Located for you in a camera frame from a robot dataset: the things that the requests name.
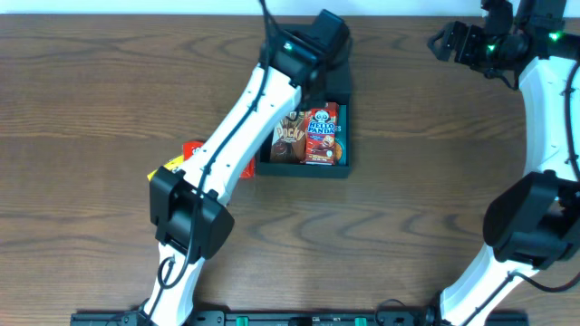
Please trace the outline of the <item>red Hello Panda box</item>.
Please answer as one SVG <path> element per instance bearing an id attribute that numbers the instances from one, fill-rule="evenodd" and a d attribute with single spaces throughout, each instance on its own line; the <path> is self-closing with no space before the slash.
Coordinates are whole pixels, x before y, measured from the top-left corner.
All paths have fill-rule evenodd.
<path id="1" fill-rule="evenodd" d="M 322 108 L 314 108 L 305 115 L 304 163 L 308 165 L 334 164 L 335 132 L 338 104 L 327 102 Z"/>

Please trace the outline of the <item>brown Pocky box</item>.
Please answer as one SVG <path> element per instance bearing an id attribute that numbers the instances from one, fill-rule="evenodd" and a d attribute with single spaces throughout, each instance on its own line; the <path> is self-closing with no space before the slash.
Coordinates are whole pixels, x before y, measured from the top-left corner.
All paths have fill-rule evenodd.
<path id="1" fill-rule="evenodd" d="M 292 111 L 274 128 L 270 161 L 299 164 L 305 158 L 305 112 Z"/>

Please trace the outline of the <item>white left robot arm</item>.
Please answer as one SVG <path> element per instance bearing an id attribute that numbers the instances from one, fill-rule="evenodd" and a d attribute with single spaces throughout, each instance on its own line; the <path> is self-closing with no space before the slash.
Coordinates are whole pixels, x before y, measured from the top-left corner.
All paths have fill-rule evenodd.
<path id="1" fill-rule="evenodd" d="M 197 153 L 151 176 L 150 221 L 159 267 L 143 313 L 147 325 L 183 325 L 204 263 L 226 242 L 234 218 L 227 211 L 242 170 L 288 113 L 322 92 L 325 75 L 350 36 L 327 10 L 305 31 L 291 32 L 264 13 L 265 41 L 256 67 L 228 115 Z"/>

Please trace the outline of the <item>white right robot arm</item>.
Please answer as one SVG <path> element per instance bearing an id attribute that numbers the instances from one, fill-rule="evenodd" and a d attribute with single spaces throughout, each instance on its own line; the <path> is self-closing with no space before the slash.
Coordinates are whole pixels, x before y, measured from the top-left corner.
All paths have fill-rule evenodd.
<path id="1" fill-rule="evenodd" d="M 483 26 L 451 22 L 429 49 L 485 78 L 513 78 L 526 112 L 523 177 L 488 207 L 484 243 L 460 278 L 438 292 L 423 325 L 521 325 L 496 313 L 519 284 L 579 248 L 579 38 L 565 30 L 566 0 L 482 0 Z"/>

